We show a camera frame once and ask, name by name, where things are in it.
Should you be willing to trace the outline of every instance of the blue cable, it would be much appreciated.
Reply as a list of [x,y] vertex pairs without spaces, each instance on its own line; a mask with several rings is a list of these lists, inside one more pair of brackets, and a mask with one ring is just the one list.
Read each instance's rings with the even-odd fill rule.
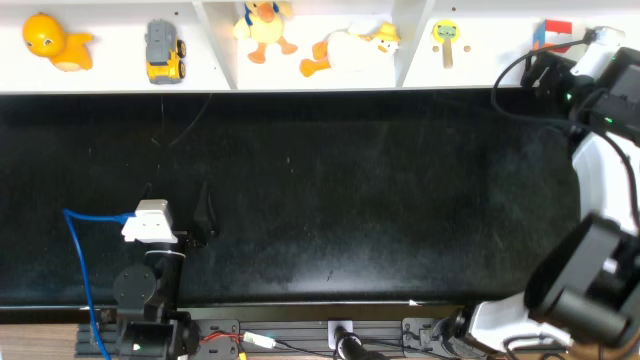
[[98,323],[96,322],[96,315],[94,313],[93,307],[93,297],[91,296],[91,285],[89,284],[89,271],[87,271],[87,264],[84,261],[84,255],[82,253],[82,248],[80,247],[80,241],[78,241],[78,234],[76,233],[76,229],[73,226],[72,218],[79,220],[87,220],[87,221],[105,221],[105,222],[117,222],[120,224],[124,224],[127,222],[127,219],[130,217],[135,217],[134,213],[115,215],[115,216],[92,216],[92,215],[83,215],[73,212],[69,209],[64,209],[64,219],[67,221],[67,225],[69,225],[69,230],[71,231],[71,236],[73,237],[73,242],[76,245],[76,250],[78,251],[78,258],[80,259],[80,267],[82,268],[82,278],[84,280],[84,289],[87,293],[87,302],[89,303],[89,316],[91,317],[91,327],[93,328],[93,333],[95,334],[96,340],[98,341],[98,346],[100,347],[100,351],[104,358],[107,360],[111,360],[111,356],[109,356],[109,352],[107,348],[104,346],[102,342],[102,337],[100,336],[100,331],[98,330]]

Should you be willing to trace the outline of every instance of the toy handle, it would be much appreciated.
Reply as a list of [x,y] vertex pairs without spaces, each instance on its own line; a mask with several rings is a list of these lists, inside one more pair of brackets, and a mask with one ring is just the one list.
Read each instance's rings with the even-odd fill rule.
[[442,43],[442,55],[444,56],[444,68],[451,69],[453,67],[453,53],[451,51],[451,39],[444,39],[444,43]]

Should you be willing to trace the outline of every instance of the wooden floor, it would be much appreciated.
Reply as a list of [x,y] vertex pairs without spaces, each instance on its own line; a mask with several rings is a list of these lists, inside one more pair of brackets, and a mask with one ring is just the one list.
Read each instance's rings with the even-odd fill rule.
[[[2,325],[0,326],[0,360],[69,360],[73,359],[77,325]],[[621,359],[622,351],[607,351],[605,359]],[[541,356],[521,356],[521,360]],[[569,359],[598,359],[593,346],[574,347]],[[312,360],[313,357],[268,357],[260,360]],[[633,359],[640,360],[636,354]]]

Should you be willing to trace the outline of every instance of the plush duck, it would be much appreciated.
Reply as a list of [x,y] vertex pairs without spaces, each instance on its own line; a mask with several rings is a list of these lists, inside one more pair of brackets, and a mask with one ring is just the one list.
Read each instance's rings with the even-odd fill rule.
[[249,54],[249,60],[256,64],[264,64],[267,46],[278,43],[285,55],[298,50],[296,45],[285,40],[284,22],[280,14],[290,18],[293,16],[291,4],[274,1],[248,1],[244,4],[245,15],[233,28],[236,39],[249,37],[258,42],[258,49]]
[[24,24],[22,36],[27,48],[37,56],[49,58],[62,71],[89,70],[93,66],[84,45],[93,40],[91,34],[67,34],[56,19],[36,14]]
[[369,35],[353,34],[350,31],[336,31],[327,41],[313,46],[313,58],[300,63],[300,72],[310,77],[319,70],[339,69],[344,71],[364,71],[383,65],[398,50],[400,38],[396,27],[385,22],[377,33]]

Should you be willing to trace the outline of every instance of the black tabletop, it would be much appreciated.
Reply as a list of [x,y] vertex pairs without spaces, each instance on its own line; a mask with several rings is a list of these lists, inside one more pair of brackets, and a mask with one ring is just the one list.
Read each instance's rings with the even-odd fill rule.
[[[221,234],[187,253],[182,306],[508,296],[578,222],[566,139],[486,91],[214,95],[169,148],[206,99],[0,98],[0,306],[84,304],[62,209],[130,212],[148,186],[178,224],[211,188]],[[145,248],[76,225],[112,304]]]

